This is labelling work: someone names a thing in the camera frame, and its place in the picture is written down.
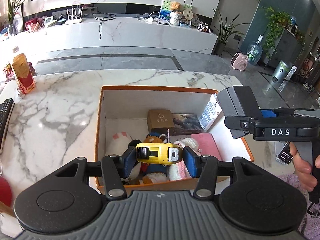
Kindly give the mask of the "person right hand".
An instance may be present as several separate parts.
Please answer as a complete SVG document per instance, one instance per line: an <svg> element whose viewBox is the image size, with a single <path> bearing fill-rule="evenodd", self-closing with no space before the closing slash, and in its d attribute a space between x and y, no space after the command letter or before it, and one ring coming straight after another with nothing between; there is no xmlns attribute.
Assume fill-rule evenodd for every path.
<svg viewBox="0 0 320 240"><path fill-rule="evenodd" d="M290 142L290 154L293 156L296 175L298 176L302 188L309 192L313 191L317 186L318 181L311 175L312 166L301 158L295 144L292 142Z"/></svg>

